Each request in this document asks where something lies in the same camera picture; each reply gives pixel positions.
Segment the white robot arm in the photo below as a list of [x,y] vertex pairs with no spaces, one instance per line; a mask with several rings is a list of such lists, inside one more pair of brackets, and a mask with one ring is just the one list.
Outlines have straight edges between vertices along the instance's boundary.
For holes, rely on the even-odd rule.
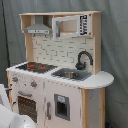
[[7,88],[0,84],[0,128],[37,128],[29,116],[11,111],[6,91]]

